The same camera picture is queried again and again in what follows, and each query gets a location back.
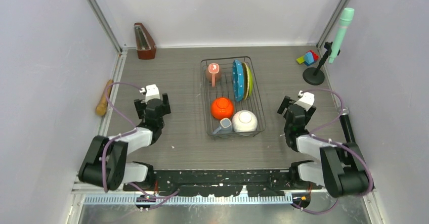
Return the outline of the lime green plate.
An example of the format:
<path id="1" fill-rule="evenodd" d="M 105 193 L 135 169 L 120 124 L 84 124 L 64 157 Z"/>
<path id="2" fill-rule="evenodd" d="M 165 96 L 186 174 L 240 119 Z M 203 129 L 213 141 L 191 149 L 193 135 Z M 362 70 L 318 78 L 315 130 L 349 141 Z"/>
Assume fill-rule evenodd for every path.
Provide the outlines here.
<path id="1" fill-rule="evenodd" d="M 250 65 L 247 63 L 247 74 L 248 74 L 248 98 L 251 97 L 253 91 L 253 75 L 251 72 Z"/>

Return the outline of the white bowl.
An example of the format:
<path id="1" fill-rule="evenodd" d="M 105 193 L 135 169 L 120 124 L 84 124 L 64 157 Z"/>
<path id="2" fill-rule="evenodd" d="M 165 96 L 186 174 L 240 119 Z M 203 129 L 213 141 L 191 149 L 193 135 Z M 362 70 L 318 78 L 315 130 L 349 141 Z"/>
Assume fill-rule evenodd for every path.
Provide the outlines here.
<path id="1" fill-rule="evenodd" d="M 231 121 L 235 132 L 255 131 L 258 126 L 256 115 L 248 110 L 238 111 L 233 115 Z"/>

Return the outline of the round woven bamboo mat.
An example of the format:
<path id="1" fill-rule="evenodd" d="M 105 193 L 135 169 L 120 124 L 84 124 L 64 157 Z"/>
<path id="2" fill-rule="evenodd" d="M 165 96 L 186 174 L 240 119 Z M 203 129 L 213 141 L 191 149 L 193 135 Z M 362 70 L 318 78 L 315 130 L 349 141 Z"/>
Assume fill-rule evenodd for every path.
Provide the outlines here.
<path id="1" fill-rule="evenodd" d="M 242 62 L 243 73 L 244 73 L 244 96 L 243 100 L 246 100 L 250 94 L 250 69 L 248 64 Z"/>

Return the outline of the black wire dish rack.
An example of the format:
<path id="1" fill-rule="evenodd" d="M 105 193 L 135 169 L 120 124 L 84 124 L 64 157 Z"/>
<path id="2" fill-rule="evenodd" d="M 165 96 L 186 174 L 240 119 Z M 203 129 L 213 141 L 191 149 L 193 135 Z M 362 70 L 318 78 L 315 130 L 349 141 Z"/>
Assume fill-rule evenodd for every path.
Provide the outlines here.
<path id="1" fill-rule="evenodd" d="M 250 67 L 250 73 L 252 75 L 252 92 L 250 93 L 249 99 L 243 99 L 236 101 L 234 95 L 233 86 L 233 62 L 238 61 L 245 63 Z M 205 78 L 205 72 L 211 63 L 217 63 L 220 67 L 221 79 L 216 82 L 216 86 L 212 87 L 211 82 Z M 246 137 L 256 136 L 266 129 L 266 121 L 264 116 L 264 110 L 261 103 L 260 93 L 258 84 L 254 75 L 254 69 L 251 58 L 248 56 L 242 57 L 229 57 L 229 58 L 217 58 L 217 59 L 205 59 L 200 63 L 202 73 L 202 100 L 205 109 L 205 126 L 207 134 L 213 139 L 225 139 L 233 137 Z M 232 101 L 234 113 L 240 110 L 249 110 L 256 115 L 257 126 L 256 130 L 249 132 L 232 132 L 232 133 L 212 133 L 217 126 L 219 121 L 215 119 L 211 112 L 210 107 L 215 99 L 219 97 L 226 97 Z"/>

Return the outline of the orange plastic bowl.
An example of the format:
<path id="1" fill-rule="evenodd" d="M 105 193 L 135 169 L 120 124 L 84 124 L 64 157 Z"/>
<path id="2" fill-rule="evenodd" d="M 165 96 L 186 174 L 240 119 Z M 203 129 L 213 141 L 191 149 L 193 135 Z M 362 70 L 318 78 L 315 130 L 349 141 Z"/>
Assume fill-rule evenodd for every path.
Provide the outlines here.
<path id="1" fill-rule="evenodd" d="M 210 112 L 211 115 L 218 120 L 231 118 L 234 113 L 234 106 L 230 99 L 219 97 L 212 102 Z"/>

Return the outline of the blue plate with bamboo mat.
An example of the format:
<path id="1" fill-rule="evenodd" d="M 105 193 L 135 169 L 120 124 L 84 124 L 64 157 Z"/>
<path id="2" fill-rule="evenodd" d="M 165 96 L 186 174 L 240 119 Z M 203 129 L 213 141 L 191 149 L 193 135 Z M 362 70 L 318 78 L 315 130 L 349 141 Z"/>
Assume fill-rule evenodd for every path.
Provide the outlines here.
<path id="1" fill-rule="evenodd" d="M 244 73 L 242 63 L 238 60 L 234 60 L 232 64 L 232 80 L 234 99 L 239 102 L 244 96 Z"/>

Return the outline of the pink floral mug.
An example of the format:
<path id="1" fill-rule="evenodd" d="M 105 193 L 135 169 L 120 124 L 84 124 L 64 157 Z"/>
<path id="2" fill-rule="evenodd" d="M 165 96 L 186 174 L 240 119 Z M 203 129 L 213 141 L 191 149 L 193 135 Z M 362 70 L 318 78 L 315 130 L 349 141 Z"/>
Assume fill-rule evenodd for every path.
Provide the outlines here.
<path id="1" fill-rule="evenodd" d="M 218 63 L 210 63 L 205 71 L 206 79 L 211 83 L 212 87 L 216 86 L 216 82 L 221 78 L 221 68 Z"/>

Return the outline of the grey mug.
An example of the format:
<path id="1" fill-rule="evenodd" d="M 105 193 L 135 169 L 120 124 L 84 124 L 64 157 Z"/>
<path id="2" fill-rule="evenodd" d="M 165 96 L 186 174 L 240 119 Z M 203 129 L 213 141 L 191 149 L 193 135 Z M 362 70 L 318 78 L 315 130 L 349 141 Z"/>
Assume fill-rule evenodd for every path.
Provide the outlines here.
<path id="1" fill-rule="evenodd" d="M 232 121 L 229 118 L 220 120 L 219 126 L 212 132 L 213 135 L 227 134 L 233 132 Z"/>

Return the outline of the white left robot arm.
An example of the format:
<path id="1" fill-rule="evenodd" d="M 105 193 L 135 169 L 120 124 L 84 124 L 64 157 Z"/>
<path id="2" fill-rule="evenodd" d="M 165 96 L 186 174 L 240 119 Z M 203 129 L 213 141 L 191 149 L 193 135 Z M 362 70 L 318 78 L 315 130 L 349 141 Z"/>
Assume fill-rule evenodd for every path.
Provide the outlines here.
<path id="1" fill-rule="evenodd" d="M 141 122 L 129 132 L 116 136 L 95 136 L 84 157 L 78 179 L 86 184 L 117 190 L 120 185 L 136 182 L 144 191 L 154 187 L 153 166 L 143 162 L 127 162 L 127 156 L 156 143 L 164 128 L 163 117 L 171 113 L 166 93 L 161 98 L 135 100 Z"/>

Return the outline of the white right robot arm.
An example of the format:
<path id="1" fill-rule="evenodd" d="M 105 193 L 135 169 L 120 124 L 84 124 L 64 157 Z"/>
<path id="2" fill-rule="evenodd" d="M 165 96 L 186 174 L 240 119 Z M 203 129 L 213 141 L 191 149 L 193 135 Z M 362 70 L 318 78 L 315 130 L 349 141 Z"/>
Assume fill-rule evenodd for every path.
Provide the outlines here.
<path id="1" fill-rule="evenodd" d="M 290 185 L 301 189 L 313 182 L 323 186 L 334 198 L 372 191 L 374 182 L 355 142 L 348 109 L 342 109 L 339 114 L 346 142 L 324 140 L 306 129 L 316 110 L 314 101 L 312 93 L 305 93 L 299 100 L 285 96 L 277 110 L 285 119 L 283 131 L 287 146 L 317 159 L 317 162 L 293 163 L 288 176 Z"/>

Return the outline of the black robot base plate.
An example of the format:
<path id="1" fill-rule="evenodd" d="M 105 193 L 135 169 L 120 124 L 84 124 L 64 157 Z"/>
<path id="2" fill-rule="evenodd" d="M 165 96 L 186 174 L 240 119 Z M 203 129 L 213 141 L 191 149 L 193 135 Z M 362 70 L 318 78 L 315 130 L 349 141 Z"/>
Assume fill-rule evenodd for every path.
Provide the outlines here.
<path id="1" fill-rule="evenodd" d="M 247 191 L 250 197 L 276 197 L 286 191 L 320 190 L 321 186 L 295 180 L 287 169 L 158 170 L 123 189 L 155 191 L 161 196 L 177 193 L 181 197 L 230 197 Z"/>

